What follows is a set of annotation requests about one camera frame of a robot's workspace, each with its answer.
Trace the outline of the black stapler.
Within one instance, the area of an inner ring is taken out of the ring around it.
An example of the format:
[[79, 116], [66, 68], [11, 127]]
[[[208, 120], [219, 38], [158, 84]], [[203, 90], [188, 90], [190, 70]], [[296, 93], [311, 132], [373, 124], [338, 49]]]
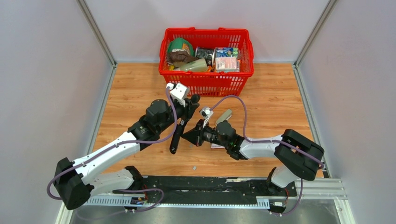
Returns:
[[[199, 98], [200, 99], [200, 95], [194, 94], [194, 95], [191, 96], [191, 98]], [[178, 144], [179, 144], [181, 135], [184, 132], [184, 129], [185, 129], [184, 126], [180, 126], [180, 124], [177, 124], [176, 130], [173, 133], [171, 144], [170, 144], [170, 152], [172, 154], [175, 154], [177, 152]]]

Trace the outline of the grey-green white stapler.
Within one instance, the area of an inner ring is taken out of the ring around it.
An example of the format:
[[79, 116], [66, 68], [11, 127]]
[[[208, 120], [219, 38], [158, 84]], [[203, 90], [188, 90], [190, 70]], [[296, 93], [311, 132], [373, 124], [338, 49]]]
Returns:
[[219, 123], [229, 120], [232, 116], [232, 110], [227, 109], [225, 110], [222, 115], [216, 120], [215, 125], [217, 126]]

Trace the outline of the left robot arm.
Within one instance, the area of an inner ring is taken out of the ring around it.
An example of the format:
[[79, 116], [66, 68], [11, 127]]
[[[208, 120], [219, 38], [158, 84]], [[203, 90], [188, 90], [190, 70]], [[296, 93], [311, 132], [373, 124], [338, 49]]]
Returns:
[[49, 197], [61, 200], [68, 210], [74, 210], [98, 194], [113, 190], [140, 192], [142, 176], [134, 166], [107, 174], [103, 171], [153, 144], [176, 138], [180, 130], [177, 121], [187, 123], [199, 107], [199, 101], [197, 94], [183, 99], [156, 99], [137, 122], [101, 149], [72, 161], [62, 158], [47, 186]]

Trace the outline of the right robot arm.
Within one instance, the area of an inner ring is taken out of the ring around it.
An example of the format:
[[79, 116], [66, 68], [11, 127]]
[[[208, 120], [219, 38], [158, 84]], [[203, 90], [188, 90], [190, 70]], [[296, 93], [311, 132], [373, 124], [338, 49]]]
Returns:
[[212, 128], [201, 119], [181, 137], [197, 147], [203, 142], [222, 146], [235, 160], [277, 158], [282, 165], [271, 171], [266, 183], [267, 191], [275, 196], [297, 179], [313, 181], [323, 167], [324, 149], [293, 129], [286, 129], [283, 134], [272, 138], [248, 139], [238, 135], [228, 121]]

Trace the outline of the red white staple box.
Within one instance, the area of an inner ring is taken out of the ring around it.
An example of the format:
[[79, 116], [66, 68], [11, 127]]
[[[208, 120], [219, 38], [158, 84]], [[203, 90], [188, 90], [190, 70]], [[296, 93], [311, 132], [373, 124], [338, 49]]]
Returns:
[[223, 146], [220, 146], [220, 145], [212, 143], [211, 144], [211, 149], [225, 149], [225, 148]]

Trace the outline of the red plastic shopping basket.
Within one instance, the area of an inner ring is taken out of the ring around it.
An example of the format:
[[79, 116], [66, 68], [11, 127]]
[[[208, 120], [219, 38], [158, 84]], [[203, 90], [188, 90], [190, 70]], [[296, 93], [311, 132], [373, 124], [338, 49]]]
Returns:
[[161, 43], [159, 74], [191, 94], [240, 95], [254, 73], [249, 31], [236, 28], [168, 28]]

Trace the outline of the pale green bottle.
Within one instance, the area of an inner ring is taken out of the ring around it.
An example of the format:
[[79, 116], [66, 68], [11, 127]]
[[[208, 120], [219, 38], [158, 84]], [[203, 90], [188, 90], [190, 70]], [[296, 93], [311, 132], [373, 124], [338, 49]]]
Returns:
[[192, 61], [178, 68], [179, 71], [205, 72], [208, 70], [208, 65], [204, 58]]

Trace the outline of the brown crumpled bag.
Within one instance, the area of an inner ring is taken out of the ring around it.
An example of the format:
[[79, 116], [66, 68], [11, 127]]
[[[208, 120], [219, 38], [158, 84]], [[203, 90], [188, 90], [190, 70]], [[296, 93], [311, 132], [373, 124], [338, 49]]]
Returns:
[[197, 57], [190, 55], [184, 50], [167, 53], [167, 62], [170, 64], [190, 63], [196, 60], [198, 60]]

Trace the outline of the dark patterned packet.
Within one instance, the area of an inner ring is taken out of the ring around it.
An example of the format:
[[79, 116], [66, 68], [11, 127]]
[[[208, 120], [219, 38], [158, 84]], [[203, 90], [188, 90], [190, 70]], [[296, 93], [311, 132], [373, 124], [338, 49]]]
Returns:
[[208, 66], [212, 66], [214, 60], [214, 48], [196, 47], [195, 57], [205, 59]]

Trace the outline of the pink white packet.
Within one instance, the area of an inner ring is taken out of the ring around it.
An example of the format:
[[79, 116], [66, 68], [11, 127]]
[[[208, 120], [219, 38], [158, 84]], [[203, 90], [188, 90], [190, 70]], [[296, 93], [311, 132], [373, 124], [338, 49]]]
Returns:
[[216, 57], [215, 72], [240, 72], [240, 62], [236, 57]]

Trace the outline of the green snack bag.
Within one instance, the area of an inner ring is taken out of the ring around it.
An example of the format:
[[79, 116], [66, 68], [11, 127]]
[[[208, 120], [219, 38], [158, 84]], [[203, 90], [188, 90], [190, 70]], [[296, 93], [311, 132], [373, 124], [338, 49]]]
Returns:
[[193, 45], [184, 38], [176, 38], [169, 43], [168, 53], [185, 51], [191, 56], [195, 56]]

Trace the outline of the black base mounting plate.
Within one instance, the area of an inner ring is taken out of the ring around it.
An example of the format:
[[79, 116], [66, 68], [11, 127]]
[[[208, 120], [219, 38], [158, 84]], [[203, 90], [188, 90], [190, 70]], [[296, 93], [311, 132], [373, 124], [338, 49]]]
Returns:
[[271, 188], [267, 179], [236, 177], [196, 177], [196, 176], [148, 176], [138, 178], [129, 190], [150, 189], [145, 192], [148, 203], [177, 205], [259, 205], [274, 207], [274, 202], [263, 203], [258, 199], [279, 197], [284, 209], [289, 197], [297, 196], [292, 182], [284, 189]]

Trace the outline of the aluminium frame rail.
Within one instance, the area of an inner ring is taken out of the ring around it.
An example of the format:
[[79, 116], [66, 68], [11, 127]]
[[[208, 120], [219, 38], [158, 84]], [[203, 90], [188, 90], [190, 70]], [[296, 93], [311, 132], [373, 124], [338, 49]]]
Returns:
[[297, 199], [347, 199], [341, 180], [332, 178], [317, 178], [312, 182], [296, 180], [274, 193], [267, 189], [266, 178], [144, 176], [142, 183], [149, 189], [161, 189], [164, 197], [157, 191], [146, 194], [114, 191], [94, 196], [85, 205], [149, 207], [160, 200], [160, 207], [270, 209], [291, 208]]

